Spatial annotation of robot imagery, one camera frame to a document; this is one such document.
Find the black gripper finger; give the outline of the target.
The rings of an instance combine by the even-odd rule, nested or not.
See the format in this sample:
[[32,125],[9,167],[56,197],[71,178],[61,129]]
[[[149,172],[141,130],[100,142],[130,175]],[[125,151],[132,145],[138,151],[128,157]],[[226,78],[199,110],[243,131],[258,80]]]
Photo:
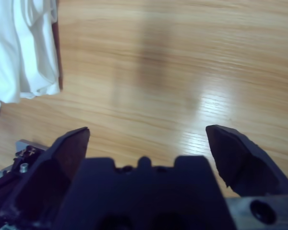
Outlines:
[[288,178],[257,144],[220,125],[205,128],[216,168],[239,196],[288,195]]
[[50,228],[85,158],[90,130],[82,127],[57,138],[30,166],[0,208],[18,228]]

